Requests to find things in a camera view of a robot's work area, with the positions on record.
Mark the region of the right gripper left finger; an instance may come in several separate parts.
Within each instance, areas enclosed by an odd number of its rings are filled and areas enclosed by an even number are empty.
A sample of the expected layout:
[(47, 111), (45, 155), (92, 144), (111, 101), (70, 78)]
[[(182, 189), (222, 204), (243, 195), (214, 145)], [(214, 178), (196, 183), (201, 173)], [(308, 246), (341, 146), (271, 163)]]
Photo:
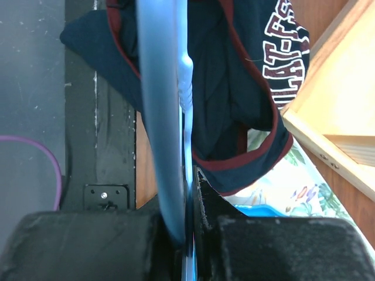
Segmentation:
[(157, 199), (133, 211), (41, 212), (21, 219), (2, 280), (173, 280), (175, 251)]

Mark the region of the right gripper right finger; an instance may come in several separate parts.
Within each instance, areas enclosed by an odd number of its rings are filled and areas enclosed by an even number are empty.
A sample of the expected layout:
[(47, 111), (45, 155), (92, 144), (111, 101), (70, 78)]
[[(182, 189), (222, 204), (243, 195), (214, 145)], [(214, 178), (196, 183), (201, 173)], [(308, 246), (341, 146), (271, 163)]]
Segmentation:
[(201, 174), (194, 189), (199, 280), (373, 280), (358, 231), (346, 220), (249, 217)]

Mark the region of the light blue wire hanger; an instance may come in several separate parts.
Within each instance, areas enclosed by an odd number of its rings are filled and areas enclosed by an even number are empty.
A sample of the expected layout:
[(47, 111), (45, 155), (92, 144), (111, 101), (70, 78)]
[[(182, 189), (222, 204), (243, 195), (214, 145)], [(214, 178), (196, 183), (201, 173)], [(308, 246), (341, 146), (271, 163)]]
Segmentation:
[(144, 120), (161, 213), (172, 240), (183, 248), (182, 280), (196, 280), (188, 3), (138, 1), (137, 21)]

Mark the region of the navy tank top red trim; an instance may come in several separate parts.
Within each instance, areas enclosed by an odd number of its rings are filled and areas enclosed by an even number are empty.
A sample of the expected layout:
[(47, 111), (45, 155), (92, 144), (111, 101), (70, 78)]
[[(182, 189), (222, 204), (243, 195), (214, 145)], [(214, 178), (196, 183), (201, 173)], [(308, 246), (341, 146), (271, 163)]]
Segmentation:
[[(193, 161), (230, 196), (290, 150), (279, 109), (309, 67), (309, 34), (290, 1), (189, 1)], [(68, 23), (61, 42), (142, 112), (134, 1), (108, 1)]]

